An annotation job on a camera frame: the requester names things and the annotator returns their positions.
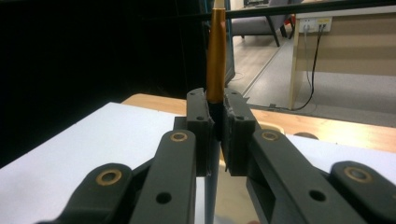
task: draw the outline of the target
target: metal rod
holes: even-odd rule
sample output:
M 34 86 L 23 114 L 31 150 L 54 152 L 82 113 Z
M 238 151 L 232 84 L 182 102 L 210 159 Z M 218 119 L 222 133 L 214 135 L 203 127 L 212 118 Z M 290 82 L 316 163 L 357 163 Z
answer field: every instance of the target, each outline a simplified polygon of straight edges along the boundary
M 322 1 L 319 3 L 291 4 L 283 7 L 255 7 L 252 9 L 228 10 L 226 19 L 236 19 L 245 17 L 275 16 L 284 14 L 309 13 L 320 11 L 335 11 L 365 7 L 386 7 L 395 6 L 394 0 L 334 0 Z M 179 15 L 174 17 L 142 18 L 145 22 L 192 22 L 209 21 L 211 13 Z
M 213 224 L 219 177 L 220 143 L 214 142 L 210 148 L 210 174 L 205 178 L 205 224 Z

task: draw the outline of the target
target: chair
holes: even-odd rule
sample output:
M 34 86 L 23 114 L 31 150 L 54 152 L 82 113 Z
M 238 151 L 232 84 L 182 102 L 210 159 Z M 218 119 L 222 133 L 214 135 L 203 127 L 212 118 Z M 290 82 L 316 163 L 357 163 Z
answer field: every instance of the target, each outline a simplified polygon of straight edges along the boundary
M 290 0 L 269 0 L 268 7 L 285 6 L 290 3 Z M 280 30 L 283 37 L 287 37 L 284 22 L 290 21 L 291 34 L 294 33 L 294 23 L 292 22 L 291 15 L 279 16 L 262 16 L 250 17 L 241 19 L 232 19 L 232 35 L 273 35 L 277 46 L 279 47 L 279 40 L 277 39 L 276 31 Z

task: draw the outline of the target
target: wooden desk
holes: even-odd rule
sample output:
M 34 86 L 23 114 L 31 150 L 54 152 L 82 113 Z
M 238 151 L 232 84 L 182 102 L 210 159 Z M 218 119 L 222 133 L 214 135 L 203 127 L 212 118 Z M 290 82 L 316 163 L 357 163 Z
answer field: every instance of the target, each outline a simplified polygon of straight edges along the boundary
M 122 103 L 186 115 L 186 101 L 180 99 L 136 94 Z M 396 129 L 393 128 L 256 109 L 252 109 L 252 112 L 258 121 L 274 123 L 288 134 L 312 133 L 321 141 L 396 153 Z

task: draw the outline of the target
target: wall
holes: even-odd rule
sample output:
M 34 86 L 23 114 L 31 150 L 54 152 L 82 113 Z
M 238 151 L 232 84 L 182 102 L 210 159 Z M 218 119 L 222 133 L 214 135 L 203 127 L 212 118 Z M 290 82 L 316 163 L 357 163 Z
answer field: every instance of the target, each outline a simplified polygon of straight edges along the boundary
M 199 1 L 0 1 L 0 168 L 109 102 L 205 85 Z
M 230 10 L 237 10 L 244 7 L 244 0 L 230 0 Z
M 316 71 L 396 76 L 396 13 L 332 18 L 332 29 L 320 39 Z M 309 70 L 317 35 L 309 34 Z M 304 34 L 297 47 L 297 71 L 305 71 Z

